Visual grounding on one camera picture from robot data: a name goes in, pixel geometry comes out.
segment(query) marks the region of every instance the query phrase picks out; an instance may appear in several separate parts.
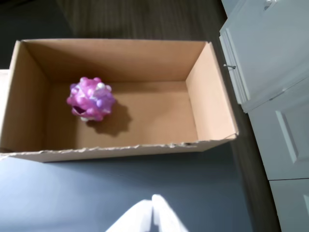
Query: cardboard box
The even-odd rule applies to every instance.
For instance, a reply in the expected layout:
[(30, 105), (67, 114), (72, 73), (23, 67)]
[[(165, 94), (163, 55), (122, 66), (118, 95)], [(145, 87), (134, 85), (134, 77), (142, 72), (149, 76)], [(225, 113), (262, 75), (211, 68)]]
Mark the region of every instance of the cardboard box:
[[(66, 104), (100, 77), (117, 99), (102, 122)], [(39, 162), (204, 151), (238, 129), (211, 43), (56, 39), (16, 42), (2, 93), (1, 154)]]

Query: spiky ball toy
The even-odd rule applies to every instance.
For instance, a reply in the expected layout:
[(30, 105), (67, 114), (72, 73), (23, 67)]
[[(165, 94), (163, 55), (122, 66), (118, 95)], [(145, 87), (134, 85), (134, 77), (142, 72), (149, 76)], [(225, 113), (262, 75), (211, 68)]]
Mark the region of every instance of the spiky ball toy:
[(72, 106), (72, 113), (80, 116), (82, 121), (101, 121), (112, 112), (112, 105), (116, 102), (111, 91), (112, 88), (98, 77), (82, 77), (79, 83), (70, 86), (67, 103)]

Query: gray surface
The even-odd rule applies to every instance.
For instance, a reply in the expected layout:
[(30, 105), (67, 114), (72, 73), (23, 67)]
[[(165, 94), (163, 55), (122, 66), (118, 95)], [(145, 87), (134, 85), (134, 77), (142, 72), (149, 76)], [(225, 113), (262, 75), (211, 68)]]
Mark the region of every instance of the gray surface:
[(229, 144), (204, 153), (0, 162), (1, 232), (103, 232), (158, 193), (190, 232), (252, 231)]

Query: pink bumpy ball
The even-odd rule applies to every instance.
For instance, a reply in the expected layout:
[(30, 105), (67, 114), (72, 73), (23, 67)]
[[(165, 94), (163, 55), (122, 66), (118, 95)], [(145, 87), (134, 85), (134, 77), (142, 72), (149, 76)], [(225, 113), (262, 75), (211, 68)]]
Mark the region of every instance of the pink bumpy ball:
[(85, 122), (101, 121), (111, 113), (112, 105), (116, 102), (112, 88), (103, 84), (98, 77), (82, 77), (79, 83), (70, 86), (70, 90), (67, 103), (72, 106), (72, 113)]

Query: cabinet door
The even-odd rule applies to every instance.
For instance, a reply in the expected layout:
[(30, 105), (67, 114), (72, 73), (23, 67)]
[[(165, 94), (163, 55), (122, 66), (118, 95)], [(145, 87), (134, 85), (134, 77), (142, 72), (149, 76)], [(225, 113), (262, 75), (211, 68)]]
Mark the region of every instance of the cabinet door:
[(309, 178), (309, 78), (249, 117), (268, 179)]
[(282, 232), (309, 231), (309, 179), (270, 181)]
[(265, 1), (240, 0), (220, 31), (226, 61), (237, 66), (230, 74), (238, 101), (251, 101), (245, 112), (309, 71), (309, 0), (277, 0), (264, 11)]

